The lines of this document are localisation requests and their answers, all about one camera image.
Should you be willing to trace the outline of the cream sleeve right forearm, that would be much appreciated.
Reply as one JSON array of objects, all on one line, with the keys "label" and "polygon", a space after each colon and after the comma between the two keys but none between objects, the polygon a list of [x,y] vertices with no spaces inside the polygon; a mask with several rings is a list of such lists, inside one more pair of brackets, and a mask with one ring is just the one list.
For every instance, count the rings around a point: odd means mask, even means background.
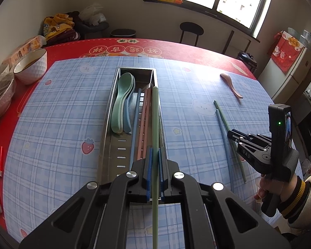
[{"label": "cream sleeve right forearm", "polygon": [[297,177],[292,195],[279,204],[277,209],[289,227],[311,229],[311,176],[305,181]]}]

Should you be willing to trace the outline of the right hand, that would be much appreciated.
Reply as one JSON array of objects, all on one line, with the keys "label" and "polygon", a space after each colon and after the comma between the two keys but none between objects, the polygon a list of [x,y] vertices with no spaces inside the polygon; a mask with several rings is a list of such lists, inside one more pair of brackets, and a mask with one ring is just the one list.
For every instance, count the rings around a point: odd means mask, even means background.
[{"label": "right hand", "polygon": [[258,204],[262,204],[263,201],[266,201],[266,197],[275,197],[276,200],[280,199],[285,184],[282,181],[270,179],[264,174],[261,174],[260,177],[256,178],[255,183],[257,186],[257,193],[254,196],[254,200]]}]

